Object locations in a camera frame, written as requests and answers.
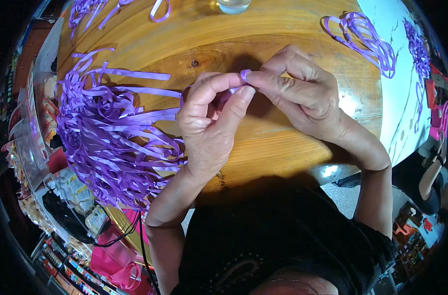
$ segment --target water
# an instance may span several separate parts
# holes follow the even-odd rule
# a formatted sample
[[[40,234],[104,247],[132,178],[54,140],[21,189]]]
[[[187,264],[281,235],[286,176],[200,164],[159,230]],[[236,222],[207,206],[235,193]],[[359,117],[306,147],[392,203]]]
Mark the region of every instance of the water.
[[[247,10],[252,0],[217,0],[223,13],[239,14]]]

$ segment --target fingernail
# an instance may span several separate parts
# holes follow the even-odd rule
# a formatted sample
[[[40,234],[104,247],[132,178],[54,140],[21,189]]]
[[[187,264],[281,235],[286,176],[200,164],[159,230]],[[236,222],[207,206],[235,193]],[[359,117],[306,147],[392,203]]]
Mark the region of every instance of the fingernail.
[[[250,102],[255,94],[255,89],[251,86],[243,86],[240,95],[246,102]]]
[[[251,72],[251,70],[249,70],[249,69],[240,71],[240,77],[241,77],[242,80],[244,80],[245,82],[247,82],[247,74],[248,74],[249,72]]]

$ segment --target wood grain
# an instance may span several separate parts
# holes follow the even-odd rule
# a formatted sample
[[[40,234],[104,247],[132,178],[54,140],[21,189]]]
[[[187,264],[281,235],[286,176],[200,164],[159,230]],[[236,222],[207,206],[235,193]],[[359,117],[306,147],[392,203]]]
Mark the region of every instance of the wood grain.
[[[110,68],[162,72],[172,77],[169,81],[155,81],[105,75],[103,83],[180,91],[202,72],[257,70],[277,50],[296,44],[313,62],[337,77],[340,107],[380,136],[379,70],[330,38],[320,25],[324,16],[361,11],[355,0],[254,0],[241,15],[222,14],[215,3],[206,0],[170,0],[172,14],[162,23],[148,19],[153,2],[134,1],[121,7],[98,30],[101,20],[117,3],[109,1],[85,32],[86,21],[82,21],[75,31],[73,46],[65,22],[58,53],[59,77],[75,64],[72,53],[115,48],[114,52],[102,51],[95,56],[93,66],[100,67],[107,60]],[[331,28],[339,32],[333,24]],[[178,99],[146,94],[138,95],[136,102],[146,110],[179,106]],[[176,122],[157,122],[157,126],[180,136]],[[317,185],[310,181],[311,175],[322,184],[356,172],[341,166],[334,177],[327,175],[327,163],[341,160],[337,155],[321,141],[298,132],[267,98],[257,95],[239,126],[229,162],[221,170],[223,179],[215,177],[203,190],[204,203],[233,188],[257,189],[261,177],[302,175],[308,183]]]

